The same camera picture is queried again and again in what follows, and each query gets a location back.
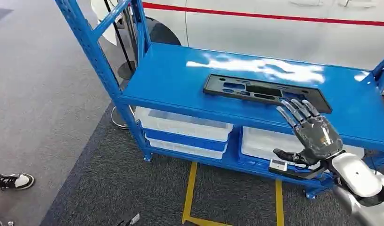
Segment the white plastic bin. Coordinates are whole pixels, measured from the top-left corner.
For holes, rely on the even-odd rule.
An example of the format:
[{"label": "white plastic bin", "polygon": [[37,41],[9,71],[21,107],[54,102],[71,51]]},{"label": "white plastic bin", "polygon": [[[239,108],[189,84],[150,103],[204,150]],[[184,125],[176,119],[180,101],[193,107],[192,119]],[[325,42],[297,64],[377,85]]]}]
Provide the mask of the white plastic bin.
[{"label": "white plastic bin", "polygon": [[172,143],[172,142],[167,142],[162,140],[156,140],[151,138],[146,138],[146,139],[150,142],[150,145],[152,147],[167,149],[167,150],[176,151],[176,152],[182,152],[186,154],[194,154],[194,155],[199,155],[202,157],[213,158],[213,159],[222,159],[222,155],[227,149],[227,145],[225,145],[224,150],[220,152],[220,151],[214,151],[210,149],[193,147],[193,146]]},{"label": "white plastic bin", "polygon": [[142,127],[191,137],[227,142],[233,124],[188,115],[136,107],[135,119]]},{"label": "white plastic bin", "polygon": [[[280,160],[272,151],[275,148],[284,150],[285,152],[301,152],[304,146],[300,143],[296,136],[284,133],[277,133],[263,129],[256,129],[250,127],[243,127],[243,137],[241,153],[258,157],[262,159],[277,159]],[[362,158],[364,156],[364,149],[361,147],[354,147],[344,145],[344,150],[357,155]],[[288,162],[290,165],[304,166]]]}]

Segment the car door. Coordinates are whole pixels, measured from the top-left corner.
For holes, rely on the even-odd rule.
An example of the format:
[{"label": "car door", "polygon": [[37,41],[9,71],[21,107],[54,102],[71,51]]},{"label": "car door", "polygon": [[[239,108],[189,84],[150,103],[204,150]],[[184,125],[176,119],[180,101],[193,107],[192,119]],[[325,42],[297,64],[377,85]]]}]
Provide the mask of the car door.
[{"label": "car door", "polygon": [[352,24],[324,25],[320,62],[374,69],[384,59],[384,0],[337,0],[329,16]]},{"label": "car door", "polygon": [[190,47],[314,61],[333,0],[187,0]]},{"label": "car door", "polygon": [[384,0],[188,0],[190,47],[373,69]]}]

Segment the lower shelf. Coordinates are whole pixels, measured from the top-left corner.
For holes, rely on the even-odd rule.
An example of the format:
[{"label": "lower shelf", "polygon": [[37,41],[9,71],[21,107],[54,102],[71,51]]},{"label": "lower shelf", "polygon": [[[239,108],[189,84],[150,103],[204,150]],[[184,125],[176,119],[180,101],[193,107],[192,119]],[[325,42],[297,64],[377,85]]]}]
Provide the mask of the lower shelf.
[{"label": "lower shelf", "polygon": [[296,180],[292,178],[287,178],[278,174],[274,174],[268,171],[268,166],[270,162],[268,160],[262,160],[260,163],[248,164],[239,161],[239,132],[237,129],[232,131],[229,135],[229,142],[226,152],[223,154],[221,160],[206,158],[197,155],[191,155],[186,153],[175,152],[171,150],[155,148],[151,146],[147,146],[143,148],[143,151],[146,153],[157,153],[162,154],[174,158],[186,159],[189,161],[196,161],[198,163],[212,165],[216,167],[221,167],[229,170],[236,170],[244,173],[255,174],[258,176],[263,176],[266,178],[272,179],[280,179],[285,182],[290,182],[294,184],[300,184],[307,187],[331,187],[333,182],[330,178],[326,178],[323,181],[319,179],[311,179],[311,180]]}]

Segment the yellow line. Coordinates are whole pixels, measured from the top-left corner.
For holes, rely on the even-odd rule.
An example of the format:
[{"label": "yellow line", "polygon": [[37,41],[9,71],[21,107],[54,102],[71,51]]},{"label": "yellow line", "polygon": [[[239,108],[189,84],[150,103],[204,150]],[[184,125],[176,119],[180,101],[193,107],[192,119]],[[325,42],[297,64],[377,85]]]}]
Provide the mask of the yellow line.
[{"label": "yellow line", "polygon": [[232,225],[227,225],[227,224],[218,223],[218,222],[209,221],[209,220],[203,220],[203,219],[194,218],[194,217],[189,217],[188,221],[199,226],[232,226]]},{"label": "yellow line", "polygon": [[277,201],[277,226],[284,226],[282,181],[278,179],[275,181],[275,197]]},{"label": "yellow line", "polygon": [[182,223],[190,219],[190,210],[192,208],[193,190],[195,188],[197,163],[192,162],[190,165],[188,188],[186,190],[185,207],[183,209]]}]

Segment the blue metal shelf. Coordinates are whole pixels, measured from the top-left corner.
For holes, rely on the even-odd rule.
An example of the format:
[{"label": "blue metal shelf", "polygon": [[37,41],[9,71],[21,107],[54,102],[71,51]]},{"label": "blue metal shelf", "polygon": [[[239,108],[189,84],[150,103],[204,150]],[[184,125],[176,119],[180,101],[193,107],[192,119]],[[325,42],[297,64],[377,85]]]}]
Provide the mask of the blue metal shelf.
[{"label": "blue metal shelf", "polygon": [[370,72],[153,43],[121,103],[291,134],[275,105],[203,93],[211,73],[319,88],[347,145],[384,151],[384,103]]},{"label": "blue metal shelf", "polygon": [[[307,187],[307,195],[332,186],[331,178],[294,180],[268,172],[269,161],[254,165],[239,160],[239,133],[229,136],[221,160],[153,148],[135,122],[130,105],[175,112],[239,126],[250,126],[291,134],[291,129],[273,105],[216,97],[203,93],[210,73],[283,84],[319,88],[333,108],[327,117],[345,144],[384,151],[384,60],[372,71],[290,60],[246,56],[151,43],[141,0],[121,0],[96,29],[83,16],[76,0],[55,0],[85,55],[95,69],[115,106],[128,124],[144,159],[152,153],[197,161],[231,170],[279,178]],[[118,81],[98,39],[127,6],[132,7],[138,34],[138,68],[126,90]],[[384,165],[384,152],[374,157],[374,165]]]}]

